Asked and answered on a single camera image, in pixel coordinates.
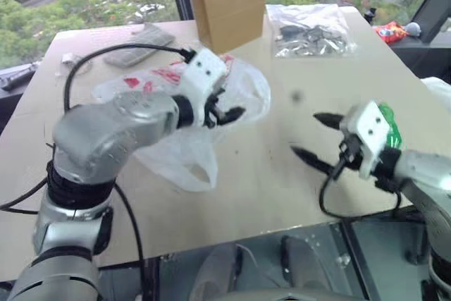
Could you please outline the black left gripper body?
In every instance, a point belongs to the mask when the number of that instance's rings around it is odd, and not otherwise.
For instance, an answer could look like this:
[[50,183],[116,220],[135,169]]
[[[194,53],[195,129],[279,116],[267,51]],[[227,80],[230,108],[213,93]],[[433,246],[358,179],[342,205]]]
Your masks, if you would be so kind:
[[214,93],[210,94],[204,106],[204,125],[207,128],[214,128],[222,124],[226,114],[219,109],[219,96],[225,92],[225,89],[220,87]]

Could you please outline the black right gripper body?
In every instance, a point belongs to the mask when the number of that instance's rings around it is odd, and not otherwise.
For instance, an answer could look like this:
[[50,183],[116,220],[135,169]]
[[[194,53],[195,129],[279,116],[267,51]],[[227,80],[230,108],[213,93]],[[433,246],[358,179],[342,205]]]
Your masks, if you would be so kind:
[[358,171],[362,164],[362,143],[355,134],[345,136],[339,145],[340,163],[353,171]]

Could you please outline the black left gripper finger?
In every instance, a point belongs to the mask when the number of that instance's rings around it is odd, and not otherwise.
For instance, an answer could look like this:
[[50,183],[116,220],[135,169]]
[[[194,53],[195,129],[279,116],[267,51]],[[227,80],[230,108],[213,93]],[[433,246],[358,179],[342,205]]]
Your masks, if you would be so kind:
[[227,125],[233,123],[237,121],[245,113],[245,111],[246,109],[241,106],[233,107],[228,111],[220,111],[218,124]]

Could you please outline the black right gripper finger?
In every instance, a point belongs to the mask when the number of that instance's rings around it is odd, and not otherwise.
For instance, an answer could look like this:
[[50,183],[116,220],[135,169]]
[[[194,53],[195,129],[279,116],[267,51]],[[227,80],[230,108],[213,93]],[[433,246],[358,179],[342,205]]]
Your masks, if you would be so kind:
[[306,165],[326,175],[329,175],[332,172],[333,166],[320,160],[315,153],[297,146],[291,146],[290,148]]
[[341,114],[320,112],[314,113],[313,117],[328,128],[334,130],[340,129],[340,123],[342,121]]

